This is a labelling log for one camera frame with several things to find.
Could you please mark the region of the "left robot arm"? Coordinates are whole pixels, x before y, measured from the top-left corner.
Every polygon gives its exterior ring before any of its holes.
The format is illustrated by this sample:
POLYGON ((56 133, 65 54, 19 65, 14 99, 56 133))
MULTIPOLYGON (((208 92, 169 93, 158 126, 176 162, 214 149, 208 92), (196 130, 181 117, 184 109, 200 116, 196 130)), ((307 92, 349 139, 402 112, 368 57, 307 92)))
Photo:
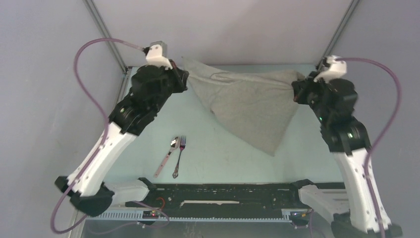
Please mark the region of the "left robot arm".
POLYGON ((104 178, 121 153, 157 116, 167 99, 187 90, 189 72, 145 65, 131 77, 128 94, 108 117, 97 144, 69 176, 59 176, 55 185, 67 192, 70 203, 80 212, 97 217, 110 206, 139 201, 152 206, 155 186, 146 178, 124 183, 107 183, 104 178))

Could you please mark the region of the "grey cloth napkin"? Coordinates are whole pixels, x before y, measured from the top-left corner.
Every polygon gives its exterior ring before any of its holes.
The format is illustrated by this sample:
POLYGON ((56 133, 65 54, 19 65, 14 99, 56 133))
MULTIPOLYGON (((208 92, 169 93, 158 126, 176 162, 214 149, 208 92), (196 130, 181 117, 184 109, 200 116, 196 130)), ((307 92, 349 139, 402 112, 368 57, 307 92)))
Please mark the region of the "grey cloth napkin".
POLYGON ((238 73, 184 58, 183 68, 202 105, 233 135, 274 156, 298 105, 292 82, 305 76, 293 69, 238 73))

